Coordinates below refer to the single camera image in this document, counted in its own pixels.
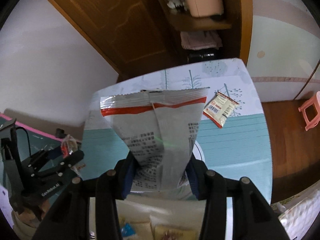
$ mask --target yellow snack package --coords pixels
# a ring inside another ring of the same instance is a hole
[[[238,102],[217,92],[210,103],[204,107],[203,114],[210,118],[219,128],[222,128],[237,105],[239,105]]]

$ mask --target metal bolt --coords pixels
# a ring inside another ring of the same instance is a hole
[[[115,176],[115,174],[116,174],[115,170],[108,170],[107,171],[107,175],[110,176],[110,177]]]
[[[75,177],[72,179],[73,184],[78,184],[78,183],[80,183],[80,181],[81,181],[81,179],[79,177]]]
[[[210,176],[210,177],[213,177],[214,175],[216,175],[215,171],[213,171],[213,170],[207,170],[207,171],[205,172],[205,174],[207,174],[207,175]]]
[[[250,179],[248,177],[243,177],[241,178],[241,181],[244,183],[244,184],[249,184],[250,183]]]

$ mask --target white wall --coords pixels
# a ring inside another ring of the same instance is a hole
[[[320,58],[320,28],[301,0],[253,0],[247,68],[261,101],[292,100]],[[301,96],[320,90],[320,71]]]
[[[92,93],[117,77],[47,0],[20,0],[0,31],[0,112],[34,128],[81,137]]]

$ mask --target brown door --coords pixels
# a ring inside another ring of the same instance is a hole
[[[181,64],[158,0],[54,0],[127,77]]]

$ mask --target plastic stool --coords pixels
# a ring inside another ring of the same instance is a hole
[[[317,111],[317,115],[315,118],[309,121],[306,115],[306,108],[308,108],[311,105],[314,105]],[[300,106],[298,109],[299,112],[302,112],[303,118],[306,121],[306,131],[308,131],[310,128],[314,128],[320,121],[320,91],[318,91],[312,98],[304,102],[303,105]]]

